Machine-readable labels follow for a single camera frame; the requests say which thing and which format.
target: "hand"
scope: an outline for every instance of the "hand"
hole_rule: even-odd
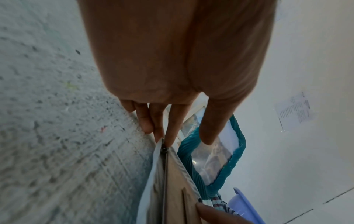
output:
[[[256,85],[276,0],[78,0],[106,88],[145,133],[171,146],[192,102],[204,92],[200,125],[210,145]]]
[[[229,213],[216,210],[213,207],[204,205],[203,203],[196,204],[198,213],[202,219],[210,224],[251,224],[241,216],[234,216]]]

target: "white paper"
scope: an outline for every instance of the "white paper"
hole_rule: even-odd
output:
[[[150,207],[151,190],[154,185],[157,162],[159,160],[160,151],[161,151],[161,144],[162,144],[161,142],[162,142],[162,140],[160,140],[156,144],[156,148],[155,148],[154,154],[152,156],[152,168],[151,168],[145,189],[144,189],[143,194],[140,199],[140,203],[139,203],[139,207],[138,207],[138,214],[136,216],[136,223],[139,223],[139,224],[147,223],[147,216],[148,216],[147,212],[149,211],[149,207]]]
[[[275,110],[284,131],[289,131],[313,119],[313,112],[304,92],[289,100],[277,103]]]

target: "purple container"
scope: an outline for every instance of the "purple container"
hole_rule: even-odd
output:
[[[256,210],[252,207],[251,203],[243,195],[243,193],[236,187],[233,188],[236,195],[231,198],[228,206],[237,212],[240,216],[253,222],[254,224],[266,224],[263,219],[258,215]]]

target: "gray wall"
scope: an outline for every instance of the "gray wall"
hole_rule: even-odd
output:
[[[104,89],[75,1],[0,2],[0,105],[0,223],[135,222],[155,144]]]

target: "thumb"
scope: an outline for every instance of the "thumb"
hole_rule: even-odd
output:
[[[208,105],[199,127],[199,136],[202,142],[207,145],[213,144],[239,104],[239,102],[230,103],[228,100],[208,100]]]
[[[203,203],[196,204],[198,213],[202,219],[210,224],[250,224],[241,216],[235,216],[223,211],[216,210],[213,207],[204,205]]]

